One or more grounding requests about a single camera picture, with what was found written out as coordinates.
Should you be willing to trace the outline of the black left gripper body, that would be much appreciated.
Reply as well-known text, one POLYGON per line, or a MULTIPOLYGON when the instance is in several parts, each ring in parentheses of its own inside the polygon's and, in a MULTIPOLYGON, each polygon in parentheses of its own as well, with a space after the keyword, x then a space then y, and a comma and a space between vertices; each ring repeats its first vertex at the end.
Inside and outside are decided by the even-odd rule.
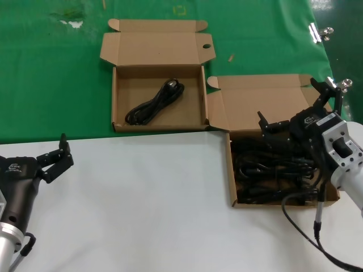
POLYGON ((26 231, 39 192, 41 167, 32 157, 1 157, 1 192, 6 206, 1 222, 26 231))

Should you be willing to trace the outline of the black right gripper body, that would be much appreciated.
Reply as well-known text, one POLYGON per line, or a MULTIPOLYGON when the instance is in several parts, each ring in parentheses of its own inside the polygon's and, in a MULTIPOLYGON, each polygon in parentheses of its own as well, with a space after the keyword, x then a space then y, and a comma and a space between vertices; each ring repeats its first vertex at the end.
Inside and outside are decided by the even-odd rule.
POLYGON ((318 122, 329 113, 325 107, 309 107, 292 117, 289 126, 292 139, 312 157, 323 176, 331 176, 331 159, 318 122))

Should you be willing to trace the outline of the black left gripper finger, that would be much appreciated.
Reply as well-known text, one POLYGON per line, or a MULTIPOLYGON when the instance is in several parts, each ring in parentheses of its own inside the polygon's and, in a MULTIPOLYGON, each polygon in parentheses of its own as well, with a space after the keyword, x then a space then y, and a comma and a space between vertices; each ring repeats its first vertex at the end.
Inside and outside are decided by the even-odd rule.
POLYGON ((70 152, 66 134, 61 134, 57 150, 42 154, 36 160, 40 166, 37 177, 44 180, 47 184, 52 183, 73 166, 74 160, 70 152))

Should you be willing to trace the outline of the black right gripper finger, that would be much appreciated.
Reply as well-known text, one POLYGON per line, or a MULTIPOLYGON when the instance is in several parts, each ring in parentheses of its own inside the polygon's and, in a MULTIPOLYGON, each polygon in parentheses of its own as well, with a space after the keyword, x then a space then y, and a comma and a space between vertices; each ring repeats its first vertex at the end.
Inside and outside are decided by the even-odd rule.
POLYGON ((327 82, 318 82, 314 78, 310 79, 311 85, 320 93, 319 97, 313 103, 313 107, 323 108, 330 98, 335 99, 333 112, 341 114, 343 105, 343 92, 340 87, 334 87, 327 82))
POLYGON ((292 144, 289 131, 290 121, 279 121, 269 123, 263 116, 261 111, 258 111, 260 118, 259 126, 261 128, 262 138, 270 149, 290 149, 292 144))

